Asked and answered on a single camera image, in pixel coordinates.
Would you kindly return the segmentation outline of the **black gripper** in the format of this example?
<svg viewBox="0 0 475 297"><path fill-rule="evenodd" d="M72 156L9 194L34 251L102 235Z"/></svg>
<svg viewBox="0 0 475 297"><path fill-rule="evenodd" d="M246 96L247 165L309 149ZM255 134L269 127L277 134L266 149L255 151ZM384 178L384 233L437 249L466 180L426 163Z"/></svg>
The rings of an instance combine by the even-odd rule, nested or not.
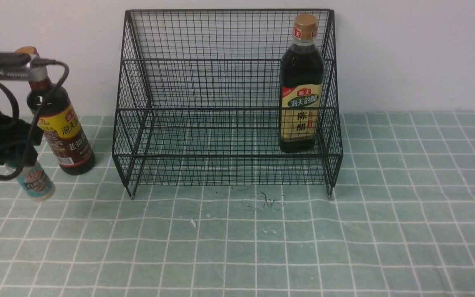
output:
<svg viewBox="0 0 475 297"><path fill-rule="evenodd" d="M19 104L13 94L8 100L13 115L7 116L0 111L0 165L32 167L38 159L35 146L42 142L40 128L19 118Z"/></svg>

